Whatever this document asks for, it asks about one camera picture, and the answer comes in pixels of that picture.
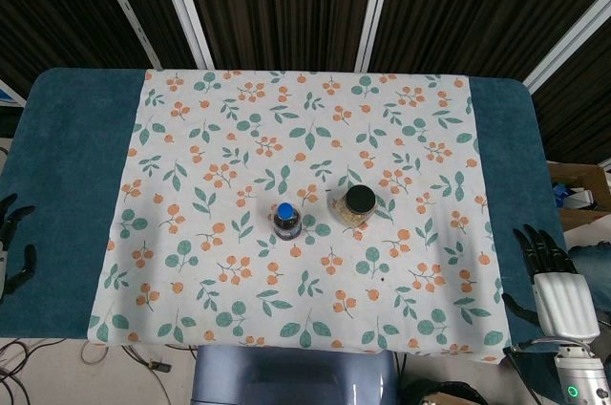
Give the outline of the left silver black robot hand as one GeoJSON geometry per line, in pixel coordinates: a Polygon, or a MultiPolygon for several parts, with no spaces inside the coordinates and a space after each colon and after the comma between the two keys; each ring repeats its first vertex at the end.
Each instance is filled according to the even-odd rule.
{"type": "Polygon", "coordinates": [[[18,195],[12,193],[1,200],[1,301],[6,295],[14,294],[24,286],[35,274],[37,267],[37,253],[34,245],[24,248],[24,265],[21,270],[9,277],[7,274],[9,251],[19,223],[31,215],[34,205],[26,205],[9,212],[9,208],[16,202],[18,195]]]}

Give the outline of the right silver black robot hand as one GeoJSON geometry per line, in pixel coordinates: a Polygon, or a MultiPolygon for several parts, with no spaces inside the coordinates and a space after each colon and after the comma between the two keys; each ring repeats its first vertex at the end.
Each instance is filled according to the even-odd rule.
{"type": "Polygon", "coordinates": [[[528,272],[536,309],[521,307],[508,293],[507,309],[541,328],[548,337],[590,343],[600,336],[600,326],[590,288],[567,252],[544,230],[526,224],[514,229],[528,272]]]}

